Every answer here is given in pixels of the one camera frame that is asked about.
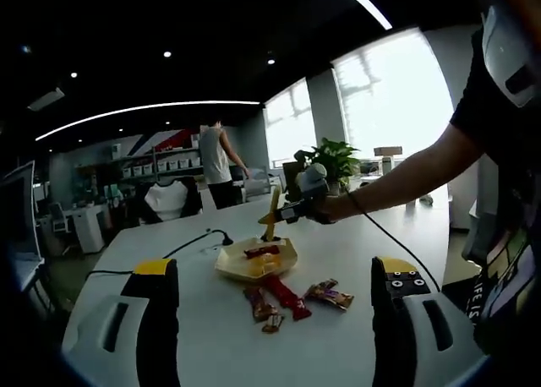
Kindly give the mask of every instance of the potted plant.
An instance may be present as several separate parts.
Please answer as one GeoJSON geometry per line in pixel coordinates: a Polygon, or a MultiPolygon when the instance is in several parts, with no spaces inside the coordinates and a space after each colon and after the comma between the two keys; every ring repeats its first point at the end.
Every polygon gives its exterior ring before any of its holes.
{"type": "Polygon", "coordinates": [[[323,138],[319,147],[312,147],[314,152],[303,152],[305,159],[312,163],[320,163],[327,170],[327,182],[330,193],[338,195],[347,188],[349,177],[353,174],[353,167],[359,161],[352,157],[355,150],[346,142],[335,142],[323,138]]]}

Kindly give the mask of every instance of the white chair back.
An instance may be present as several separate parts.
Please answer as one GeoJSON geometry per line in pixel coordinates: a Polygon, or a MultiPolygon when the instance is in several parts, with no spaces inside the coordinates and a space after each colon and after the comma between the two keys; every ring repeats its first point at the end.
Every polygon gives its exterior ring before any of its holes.
{"type": "Polygon", "coordinates": [[[68,219],[64,214],[60,203],[49,204],[49,211],[52,216],[52,231],[53,232],[69,232],[68,219]]]}
{"type": "Polygon", "coordinates": [[[266,167],[249,168],[250,178],[244,178],[244,191],[246,200],[250,197],[269,194],[271,192],[271,180],[266,167]]]}

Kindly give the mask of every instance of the curved light strip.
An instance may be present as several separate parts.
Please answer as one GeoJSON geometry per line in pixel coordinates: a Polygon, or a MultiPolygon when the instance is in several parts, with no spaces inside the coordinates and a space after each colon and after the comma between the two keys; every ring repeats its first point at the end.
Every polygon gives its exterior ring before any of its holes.
{"type": "Polygon", "coordinates": [[[370,0],[355,0],[361,4],[364,9],[366,9],[380,24],[385,28],[385,30],[392,29],[391,23],[387,18],[378,10],[378,8],[372,4],[370,0]]]}
{"type": "Polygon", "coordinates": [[[79,121],[75,121],[74,123],[69,123],[68,125],[64,125],[63,127],[53,129],[51,132],[47,132],[46,134],[43,134],[42,136],[38,136],[36,138],[36,142],[38,140],[42,140],[43,138],[46,138],[49,135],[55,134],[56,132],[60,132],[66,128],[73,127],[75,125],[79,125],[80,123],[87,123],[89,121],[92,121],[93,119],[98,119],[102,117],[108,117],[110,115],[115,114],[121,114],[123,112],[130,112],[130,111],[138,111],[138,110],[146,110],[148,108],[160,108],[162,106],[197,106],[202,104],[233,104],[233,105],[241,105],[241,106],[258,106],[259,102],[256,101],[180,101],[180,102],[164,102],[162,104],[150,104],[148,106],[132,106],[130,108],[124,108],[123,110],[116,110],[111,112],[104,112],[103,114],[95,115],[94,117],[88,117],[85,119],[81,119],[79,121]]]}

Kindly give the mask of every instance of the hand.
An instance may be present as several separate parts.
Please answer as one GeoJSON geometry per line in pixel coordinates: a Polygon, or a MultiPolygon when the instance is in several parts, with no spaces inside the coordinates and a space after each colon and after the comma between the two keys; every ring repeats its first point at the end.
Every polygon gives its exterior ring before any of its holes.
{"type": "Polygon", "coordinates": [[[316,213],[325,215],[331,223],[338,222],[352,214],[351,200],[347,196],[326,196],[324,199],[315,201],[316,213]]]}

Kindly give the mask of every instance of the green leaves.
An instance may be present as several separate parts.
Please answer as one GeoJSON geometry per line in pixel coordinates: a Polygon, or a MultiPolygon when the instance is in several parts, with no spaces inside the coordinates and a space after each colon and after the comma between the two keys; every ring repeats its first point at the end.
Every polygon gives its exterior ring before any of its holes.
{"type": "Polygon", "coordinates": [[[352,175],[352,166],[358,163],[358,160],[351,157],[357,149],[346,142],[335,142],[323,138],[320,147],[312,147],[314,152],[307,153],[306,157],[311,163],[320,163],[327,169],[329,181],[338,181],[339,179],[352,175]]]}

